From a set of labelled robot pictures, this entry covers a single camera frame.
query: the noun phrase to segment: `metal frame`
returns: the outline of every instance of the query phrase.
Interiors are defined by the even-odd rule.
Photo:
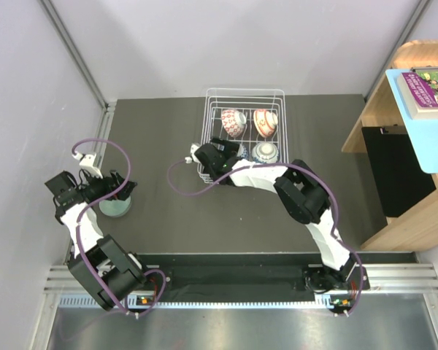
[[[438,339],[438,277],[434,266],[429,263],[401,264],[366,264],[364,265],[370,280],[371,289],[363,294],[422,294],[426,301],[431,323]],[[312,302],[283,303],[159,303],[156,308],[281,308],[281,309],[323,309],[329,302],[329,295],[340,294],[330,291],[327,295],[315,296]],[[149,292],[133,293],[128,299],[132,308],[139,295]],[[63,308],[98,308],[92,298],[74,280],[66,265],[55,265],[50,269],[44,288],[45,300],[42,304],[41,316],[34,331],[34,339],[30,349],[47,348],[50,333],[58,307]]]
[[[102,111],[101,122],[99,123],[96,134],[96,137],[98,139],[107,140],[109,138],[110,128],[112,127],[112,121],[114,118],[116,106],[117,102],[110,102],[109,104],[107,104],[107,108],[104,108],[104,110]],[[93,151],[99,156],[99,163],[96,164],[98,168],[102,167],[102,161],[104,160],[106,147],[107,144],[103,142],[96,142],[94,144]]]
[[[64,25],[64,22],[61,20],[60,15],[58,14],[52,1],[38,0],[38,2],[42,5],[43,10],[49,17],[50,22],[55,28],[58,36],[60,37],[66,49],[68,50],[68,53],[72,57],[75,66],[77,67],[78,71],[80,71],[82,78],[85,80],[86,84],[88,84],[89,90],[91,90],[92,94],[94,95],[94,98],[97,100],[101,108],[105,109],[107,107],[107,102],[105,101],[102,92],[97,86],[96,81],[91,75],[88,66],[86,65],[85,61],[82,59],[80,52],[78,51],[76,45],[74,44],[72,37],[70,36],[68,30],[66,29],[66,26]]]
[[[371,289],[364,290],[363,294],[438,294],[438,277],[432,264],[366,264],[364,267]],[[86,294],[65,265],[55,265],[50,269],[44,293]],[[329,295],[345,293],[346,291],[338,290],[328,292]]]

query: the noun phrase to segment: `book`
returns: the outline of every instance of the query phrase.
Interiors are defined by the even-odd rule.
[[[412,119],[438,119],[438,70],[401,73],[397,84]]]

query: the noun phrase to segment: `cable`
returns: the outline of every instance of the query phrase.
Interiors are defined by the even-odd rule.
[[[83,139],[81,141],[78,141],[72,147],[72,154],[76,155],[76,148],[78,146],[80,146],[81,144],[86,144],[88,142],[103,142],[105,144],[110,144],[111,146],[113,146],[116,149],[118,149],[123,154],[123,156],[126,159],[128,170],[126,172],[125,179],[123,180],[123,182],[121,183],[121,185],[119,187],[117,187],[111,193],[109,193],[107,195],[103,195],[102,197],[92,201],[87,206],[85,206],[84,209],[78,214],[78,217],[77,217],[77,227],[76,227],[76,242],[77,242],[77,245],[78,245],[78,249],[80,250],[80,255],[81,255],[82,261],[85,263],[85,265],[88,268],[89,272],[91,272],[91,274],[94,276],[94,278],[97,280],[97,282],[101,285],[102,289],[107,293],[107,295],[109,295],[110,299],[112,299],[112,301],[115,303],[115,305],[120,310],[123,310],[123,311],[128,313],[129,310],[127,308],[125,308],[125,306],[122,305],[122,303],[117,299],[117,297],[110,290],[110,288],[105,284],[104,280],[100,277],[100,275],[97,273],[96,269],[91,265],[88,257],[86,256],[86,253],[85,253],[84,247],[82,246],[82,241],[81,241],[80,224],[81,224],[82,216],[85,214],[85,212],[90,207],[95,206],[97,203],[100,203],[100,202],[102,202],[105,199],[111,198],[113,195],[117,194],[118,192],[120,192],[125,187],[125,185],[128,183],[128,180],[129,180],[129,177],[130,177],[130,174],[131,174],[131,162],[130,162],[130,158],[126,154],[125,150],[122,147],[120,147],[118,144],[116,144],[115,142],[110,141],[110,140],[104,140],[104,139],[98,139],[98,138]],[[159,274],[162,275],[162,279],[163,279],[162,287],[161,287],[161,290],[158,293],[157,298],[155,298],[155,300],[151,303],[150,307],[148,309],[144,310],[140,314],[135,314],[137,316],[137,318],[140,317],[140,316],[144,316],[145,314],[150,312],[150,310],[154,307],[154,305],[158,302],[159,298],[162,296],[162,293],[164,292],[164,288],[166,287],[166,275],[164,274],[164,272],[162,272],[159,269],[152,269],[152,270],[147,271],[145,273],[145,276],[147,276],[149,274],[148,272],[149,273],[156,272],[156,273],[159,273]]]
[[[350,282],[350,288],[351,288],[351,300],[354,300],[357,296],[357,286],[354,281]]]
[[[250,169],[250,166],[243,166],[241,168],[237,168],[234,169],[232,171],[229,171],[227,174],[222,175],[221,177],[219,177],[218,179],[216,179],[212,184],[210,184],[209,186],[205,187],[204,189],[198,191],[198,192],[192,192],[192,193],[186,193],[186,192],[182,192],[180,190],[178,190],[174,184],[171,181],[171,172],[174,168],[176,168],[177,166],[179,166],[182,163],[186,163],[185,160],[179,160],[178,162],[172,164],[169,169],[167,169],[167,182],[169,183],[169,186],[178,194],[180,195],[184,195],[187,197],[195,197],[197,195],[202,195],[203,193],[211,190],[215,185],[219,184],[219,182],[221,182],[222,180],[226,179],[227,177],[229,177],[232,174],[235,174],[239,171],[245,170],[245,169]],[[308,176],[310,176],[311,178],[313,178],[316,182],[318,182],[318,184],[320,184],[320,186],[326,191],[326,193],[328,193],[329,195],[329,200],[331,201],[331,207],[332,207],[332,214],[333,214],[333,227],[331,228],[331,237],[334,238],[342,247],[346,248],[346,250],[348,250],[356,259],[358,266],[360,268],[360,282],[358,285],[358,294],[356,296],[356,299],[354,301],[354,304],[352,306],[352,308],[350,308],[349,311],[347,311],[347,316],[351,315],[354,311],[354,309],[356,308],[356,306],[358,305],[358,302],[360,300],[360,296],[361,296],[361,292],[364,288],[364,274],[363,274],[363,265],[361,262],[360,257],[358,256],[357,252],[352,249],[350,246],[348,246],[346,243],[344,243],[342,240],[340,240],[336,234],[335,234],[335,230],[337,228],[337,225],[339,223],[339,206],[337,204],[337,200],[336,197],[334,196],[333,192],[331,191],[331,189],[329,188],[329,186],[322,180],[320,179],[318,176],[316,176],[313,172],[302,168],[300,166],[296,166],[294,164],[290,164],[290,163],[272,163],[272,164],[255,164],[252,166],[252,168],[271,168],[271,167],[275,167],[275,166],[286,166],[287,168],[291,168],[297,171],[300,171]]]

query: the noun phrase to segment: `book cover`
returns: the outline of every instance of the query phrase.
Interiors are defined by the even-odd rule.
[[[421,109],[438,108],[438,71],[410,71],[402,76]]]

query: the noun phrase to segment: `small cup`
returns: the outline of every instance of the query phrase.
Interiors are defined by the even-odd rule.
[[[247,125],[247,117],[245,114],[237,111],[236,109],[225,109],[220,114],[222,126],[226,129],[228,135],[233,138],[238,137],[245,126]]]
[[[251,157],[257,163],[276,163],[279,160],[279,149],[271,142],[260,142],[252,149]]]
[[[278,119],[274,112],[267,109],[257,109],[253,112],[253,122],[259,134],[266,139],[276,131]]]

